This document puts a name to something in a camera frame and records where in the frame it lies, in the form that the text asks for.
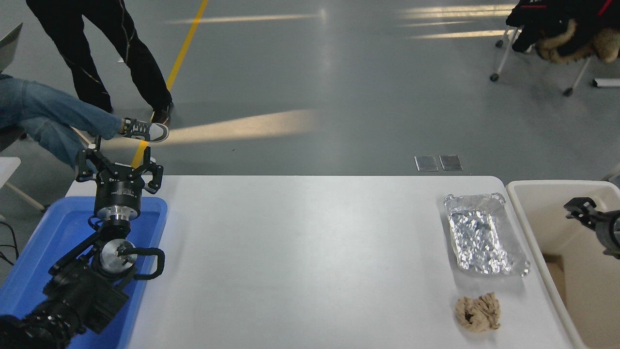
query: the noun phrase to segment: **person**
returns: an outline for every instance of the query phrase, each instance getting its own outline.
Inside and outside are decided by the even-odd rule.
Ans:
[[[77,96],[82,101],[112,112],[110,95],[97,73],[84,35],[84,16],[105,34],[129,67],[138,92],[153,108],[151,122],[170,124],[174,110],[172,96],[155,58],[138,38],[123,0],[26,0],[26,3],[71,69]]]
[[[49,86],[0,74],[0,129],[10,125],[23,127],[39,145],[73,168],[84,145],[71,127],[104,139],[120,134],[161,142],[169,134],[163,124],[121,119]]]

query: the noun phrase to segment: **aluminum foil tray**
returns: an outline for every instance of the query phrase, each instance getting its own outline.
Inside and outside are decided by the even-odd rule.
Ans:
[[[489,275],[529,273],[530,263],[516,239],[499,193],[446,196],[450,240],[458,266]]]

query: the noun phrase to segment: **beige plastic bin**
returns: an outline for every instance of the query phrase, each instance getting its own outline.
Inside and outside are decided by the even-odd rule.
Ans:
[[[566,219],[573,197],[591,197],[598,211],[620,210],[620,190],[602,181],[515,181],[510,200],[549,295],[577,348],[620,348],[620,260],[603,254],[593,231]],[[562,302],[542,253],[564,262]]]

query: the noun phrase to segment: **sneaker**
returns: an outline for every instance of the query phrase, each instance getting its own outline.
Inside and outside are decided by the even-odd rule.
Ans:
[[[164,124],[166,126],[170,126],[170,120],[174,113],[174,103],[170,102],[163,109],[153,110],[153,116],[151,116],[151,122],[157,122],[159,124]]]
[[[123,137],[141,139],[147,142],[162,142],[168,138],[168,126],[144,122],[136,119],[125,119]]]

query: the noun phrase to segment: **beige cloth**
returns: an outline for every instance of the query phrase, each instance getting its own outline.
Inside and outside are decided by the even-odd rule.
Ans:
[[[454,309],[459,323],[468,331],[484,332],[500,328],[500,303],[494,292],[477,299],[463,297]]]

